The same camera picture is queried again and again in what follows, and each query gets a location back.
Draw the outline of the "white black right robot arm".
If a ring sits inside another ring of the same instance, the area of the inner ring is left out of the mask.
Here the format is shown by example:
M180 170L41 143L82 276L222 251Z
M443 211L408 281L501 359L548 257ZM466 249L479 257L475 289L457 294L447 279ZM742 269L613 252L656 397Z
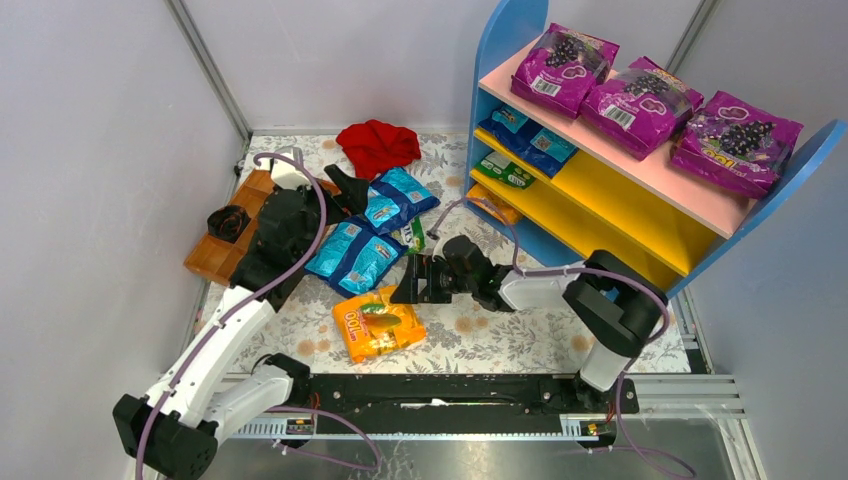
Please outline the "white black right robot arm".
M449 304L456 294L492 312L570 308L596 339L578 376L600 392L614 387L670 326L667 296L606 250L570 265L522 269L493 263L467 236L457 236L431 255L414 255L391 300Z

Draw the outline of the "orange mango candy bag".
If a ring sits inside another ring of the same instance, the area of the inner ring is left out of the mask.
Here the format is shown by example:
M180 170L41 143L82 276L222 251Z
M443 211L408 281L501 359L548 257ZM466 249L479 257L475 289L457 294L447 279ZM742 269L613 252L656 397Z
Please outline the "orange mango candy bag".
M353 363L405 349L426 337L414 308L391 301L395 290L382 287L333 307L332 317Z
M471 204L480 208L501 224L514 226L522 218L523 214L494 195L490 190L480 183L474 184L467 193Z

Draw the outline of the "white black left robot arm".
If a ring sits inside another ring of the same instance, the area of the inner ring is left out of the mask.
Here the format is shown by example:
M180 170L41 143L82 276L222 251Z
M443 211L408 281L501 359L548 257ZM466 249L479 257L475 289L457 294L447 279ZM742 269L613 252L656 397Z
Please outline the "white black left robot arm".
M298 160L269 153L278 168L291 167L299 179L295 194L316 198L318 223L308 228L310 244L277 277L257 290L235 286L222 298L215 314L175 363L141 397L129 394L116 403L112 415L124 451L134 458L134 476L151 469L167 479L198 479L208 469L218 447L260 414L291 403L299 408L311 398L309 368L276 354L236 386L218 393L229 366L244 345L285 304L304 276L328 224L331 197Z

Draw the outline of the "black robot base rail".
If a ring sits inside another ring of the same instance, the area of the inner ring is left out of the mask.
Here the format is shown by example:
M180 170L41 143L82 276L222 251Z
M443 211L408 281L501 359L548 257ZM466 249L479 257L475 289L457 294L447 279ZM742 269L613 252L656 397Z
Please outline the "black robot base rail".
M292 377L286 405L312 408L324 435L559 434L566 415L605 423L640 410L630 380L616 393L573 375L317 374L281 353L260 363Z

